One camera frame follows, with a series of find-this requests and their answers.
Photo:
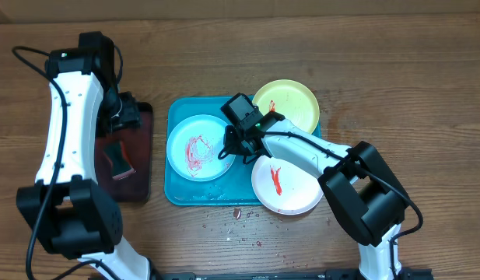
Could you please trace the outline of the orange and green sponge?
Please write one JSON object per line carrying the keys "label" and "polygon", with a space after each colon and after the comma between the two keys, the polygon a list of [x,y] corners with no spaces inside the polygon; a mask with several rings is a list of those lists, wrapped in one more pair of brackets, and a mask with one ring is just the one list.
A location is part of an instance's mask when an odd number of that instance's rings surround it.
{"label": "orange and green sponge", "polygon": [[108,144],[103,148],[103,153],[110,164],[110,173],[114,180],[121,180],[135,173],[123,142]]}

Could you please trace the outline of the light blue plate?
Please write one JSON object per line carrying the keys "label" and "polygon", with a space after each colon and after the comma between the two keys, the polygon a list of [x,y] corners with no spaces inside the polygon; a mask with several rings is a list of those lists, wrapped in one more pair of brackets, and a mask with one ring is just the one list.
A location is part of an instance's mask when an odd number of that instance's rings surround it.
{"label": "light blue plate", "polygon": [[207,114],[182,120],[167,139],[166,156],[172,169],[194,182],[214,180],[225,174],[236,157],[218,159],[224,148],[225,128],[224,120]]}

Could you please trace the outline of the white plate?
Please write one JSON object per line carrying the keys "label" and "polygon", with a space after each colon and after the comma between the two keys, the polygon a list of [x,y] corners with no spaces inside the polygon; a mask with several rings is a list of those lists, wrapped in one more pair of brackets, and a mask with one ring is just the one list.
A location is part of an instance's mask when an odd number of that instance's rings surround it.
{"label": "white plate", "polygon": [[255,162],[251,183],[263,206],[281,215],[301,215],[323,197],[316,178],[285,160],[267,156]]}

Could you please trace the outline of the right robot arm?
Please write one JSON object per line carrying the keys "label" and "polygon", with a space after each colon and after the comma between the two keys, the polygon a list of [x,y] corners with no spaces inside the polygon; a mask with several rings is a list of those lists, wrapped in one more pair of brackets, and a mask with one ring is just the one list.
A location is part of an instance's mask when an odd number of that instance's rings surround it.
{"label": "right robot arm", "polygon": [[413,205],[374,146],[327,142],[282,114],[263,114],[238,93],[221,108],[230,124],[219,154],[268,156],[289,162],[315,177],[336,220],[359,244],[359,273],[365,279],[397,279],[401,273],[397,240],[405,210]]}

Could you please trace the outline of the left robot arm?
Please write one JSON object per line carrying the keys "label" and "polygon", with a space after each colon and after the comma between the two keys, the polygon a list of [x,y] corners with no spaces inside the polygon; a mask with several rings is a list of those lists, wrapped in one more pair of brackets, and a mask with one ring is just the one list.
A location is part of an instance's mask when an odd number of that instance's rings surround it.
{"label": "left robot arm", "polygon": [[123,235],[122,202],[151,191],[153,109],[121,92],[120,49],[101,32],[47,53],[39,73],[51,90],[44,158],[16,205],[31,244],[94,267],[106,279],[158,279]]}

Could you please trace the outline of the black tray with red water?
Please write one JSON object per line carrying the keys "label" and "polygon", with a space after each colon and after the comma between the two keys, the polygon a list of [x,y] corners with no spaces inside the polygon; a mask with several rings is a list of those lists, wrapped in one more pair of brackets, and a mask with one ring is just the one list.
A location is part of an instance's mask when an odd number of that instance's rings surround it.
{"label": "black tray with red water", "polygon": [[[151,193],[153,109],[149,103],[139,103],[142,124],[139,128],[126,128],[113,134],[100,136],[95,141],[96,178],[117,202],[145,202]],[[103,148],[112,142],[123,142],[135,173],[114,180]]]}

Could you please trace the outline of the teal plastic tray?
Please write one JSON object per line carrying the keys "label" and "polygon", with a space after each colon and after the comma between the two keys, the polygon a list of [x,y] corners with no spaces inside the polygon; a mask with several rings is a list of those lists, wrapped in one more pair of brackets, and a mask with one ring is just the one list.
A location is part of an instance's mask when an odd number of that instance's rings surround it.
{"label": "teal plastic tray", "polygon": [[[167,138],[182,120],[199,114],[218,117],[228,125],[220,110],[228,99],[227,96],[185,97],[174,101],[168,112]],[[252,163],[244,165],[242,158],[236,156],[233,165],[221,177],[194,182],[178,175],[166,157],[164,192],[169,201],[180,206],[259,205],[251,183],[253,166]]]}

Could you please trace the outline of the yellow-green plate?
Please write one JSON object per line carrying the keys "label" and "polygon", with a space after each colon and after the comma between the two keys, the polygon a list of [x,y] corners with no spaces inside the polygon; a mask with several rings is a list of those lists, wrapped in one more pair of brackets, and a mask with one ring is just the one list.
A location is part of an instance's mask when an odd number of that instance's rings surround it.
{"label": "yellow-green plate", "polygon": [[262,86],[254,95],[253,103],[260,112],[280,113],[301,130],[313,133],[320,117],[315,95],[300,82],[279,79]]}

